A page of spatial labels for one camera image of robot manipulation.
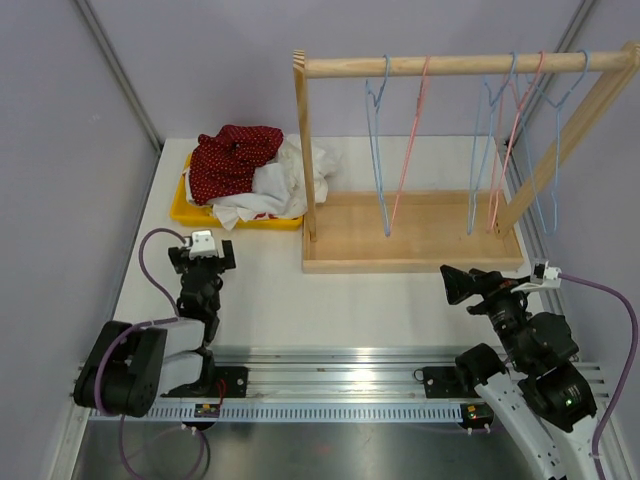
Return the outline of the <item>red poppy print skirt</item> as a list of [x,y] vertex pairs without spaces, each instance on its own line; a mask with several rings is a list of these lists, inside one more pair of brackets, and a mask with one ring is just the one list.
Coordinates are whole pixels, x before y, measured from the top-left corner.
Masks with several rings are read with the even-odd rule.
[[271,213],[257,213],[253,217],[253,221],[272,221],[278,219],[279,217],[277,215]]

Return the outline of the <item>red white-dotted skirt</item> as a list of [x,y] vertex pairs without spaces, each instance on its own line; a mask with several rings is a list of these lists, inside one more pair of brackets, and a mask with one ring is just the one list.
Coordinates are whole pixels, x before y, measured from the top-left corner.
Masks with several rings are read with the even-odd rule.
[[200,134],[189,164],[194,203],[251,193],[255,171],[276,157],[283,140],[282,130],[269,126],[227,124],[214,136]]

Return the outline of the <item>white plain skirt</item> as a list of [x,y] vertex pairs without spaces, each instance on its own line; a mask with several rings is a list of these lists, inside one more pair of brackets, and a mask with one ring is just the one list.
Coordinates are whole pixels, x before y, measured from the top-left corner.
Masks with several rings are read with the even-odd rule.
[[244,209],[254,214],[277,218],[295,218],[303,214],[303,206],[291,193],[284,167],[271,163],[256,169],[251,191],[209,201],[214,207]]

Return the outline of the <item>pink wire hanger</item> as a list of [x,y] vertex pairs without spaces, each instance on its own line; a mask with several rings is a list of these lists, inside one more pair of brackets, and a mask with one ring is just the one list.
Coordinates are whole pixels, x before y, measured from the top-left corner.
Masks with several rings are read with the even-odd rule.
[[393,229],[395,219],[397,216],[401,196],[403,193],[404,185],[405,185],[408,170],[409,170],[409,165],[411,162],[411,156],[414,148],[415,138],[418,133],[420,121],[421,121],[423,110],[424,110],[425,100],[429,90],[430,80],[429,80],[428,74],[429,74],[430,63],[431,63],[431,57],[427,55],[424,59],[424,64],[423,64],[422,73],[421,73],[421,80],[420,80],[418,95],[416,99],[414,119],[413,119],[412,127],[410,130],[409,139],[407,142],[404,161],[402,165],[402,171],[401,171],[399,184],[398,184],[398,188],[397,188],[395,199],[394,199],[392,216],[390,221],[390,229]]
[[511,153],[515,144],[516,129],[520,124],[525,104],[529,99],[529,96],[531,95],[531,92],[533,90],[533,87],[529,86],[526,88],[526,90],[523,93],[520,93],[519,75],[517,73],[513,73],[509,75],[506,85],[509,87],[511,91],[516,110],[514,114],[513,123],[509,130],[509,136],[506,139],[506,151],[502,157],[500,175],[497,175],[497,165],[499,162],[499,154],[496,154],[496,157],[494,158],[494,161],[493,161],[492,172],[491,172],[488,216],[487,216],[487,224],[486,224],[486,230],[488,232],[497,231],[499,200],[500,200],[500,195],[503,192],[504,183],[506,181],[506,173],[507,173],[507,167],[509,164],[509,158],[511,156]]

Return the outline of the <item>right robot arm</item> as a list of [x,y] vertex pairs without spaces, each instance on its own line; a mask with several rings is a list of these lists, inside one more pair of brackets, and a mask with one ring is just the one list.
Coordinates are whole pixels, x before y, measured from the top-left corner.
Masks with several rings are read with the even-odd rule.
[[559,288],[560,269],[538,263],[528,276],[507,278],[498,271],[443,265],[440,273],[449,304],[480,296],[467,311],[490,320],[506,356],[480,343],[450,367],[425,367],[426,396],[480,400],[540,479],[598,478],[592,451],[597,406],[571,361],[579,347],[564,316],[527,310],[530,293]]

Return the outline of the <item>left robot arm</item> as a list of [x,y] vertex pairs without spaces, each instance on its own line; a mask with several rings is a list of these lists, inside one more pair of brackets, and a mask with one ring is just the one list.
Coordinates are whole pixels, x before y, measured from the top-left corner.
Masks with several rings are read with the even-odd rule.
[[208,347],[220,324],[222,274],[236,268],[233,243],[216,244],[208,231],[196,232],[168,255],[180,276],[177,315],[139,324],[107,322],[76,380],[76,405],[140,418],[157,397],[177,388],[195,397],[215,389]]

